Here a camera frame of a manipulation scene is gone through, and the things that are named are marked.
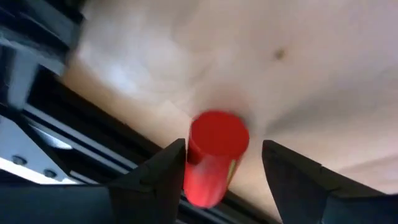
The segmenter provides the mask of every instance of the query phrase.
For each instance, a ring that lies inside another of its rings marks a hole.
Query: bolt
[[[45,169],[43,171],[43,174],[44,174],[44,176],[46,176],[48,178],[53,178],[53,179],[56,178],[56,176],[57,176],[57,173],[50,169]]]
[[[12,156],[12,162],[20,166],[24,166],[27,164],[26,159],[22,158],[21,156]]]

